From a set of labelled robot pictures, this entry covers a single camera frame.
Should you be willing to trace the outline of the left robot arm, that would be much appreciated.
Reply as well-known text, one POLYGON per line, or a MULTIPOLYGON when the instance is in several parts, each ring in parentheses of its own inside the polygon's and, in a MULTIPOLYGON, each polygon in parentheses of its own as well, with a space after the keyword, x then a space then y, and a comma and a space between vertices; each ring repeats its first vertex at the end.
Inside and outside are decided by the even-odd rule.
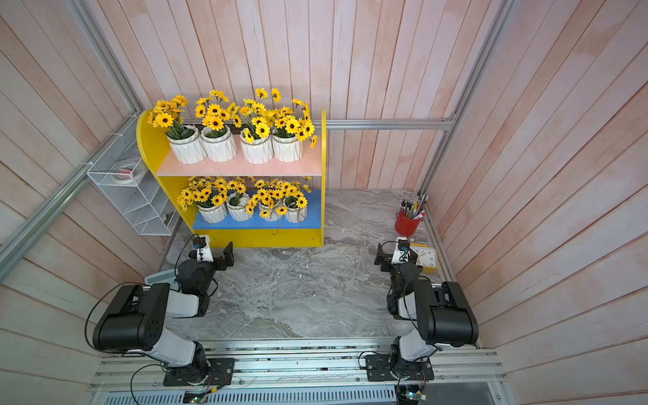
POLYGON ((194 236, 189 258, 177 265, 179 290, 169 283, 122 285, 94 328, 92 348, 108 354, 139 353, 161 363, 164 386, 231 384, 235 361, 209 360, 204 346, 165 326, 168 317, 204 317, 215 273, 235 264, 233 244, 212 256, 202 236, 194 236))

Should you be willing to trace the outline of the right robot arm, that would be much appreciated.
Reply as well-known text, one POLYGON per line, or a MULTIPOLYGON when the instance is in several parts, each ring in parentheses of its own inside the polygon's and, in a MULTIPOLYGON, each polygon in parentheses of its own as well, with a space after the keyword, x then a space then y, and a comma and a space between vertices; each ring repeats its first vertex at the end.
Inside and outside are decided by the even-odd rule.
POLYGON ((432 380, 433 354, 446 346, 476 344, 479 338, 479 326, 462 287, 457 282, 431 281, 425 269, 440 267, 436 249, 403 238, 380 243, 375 265, 390 274, 388 312, 410 322, 413 331, 396 337, 388 354, 361 353, 359 365, 369 381, 432 380))

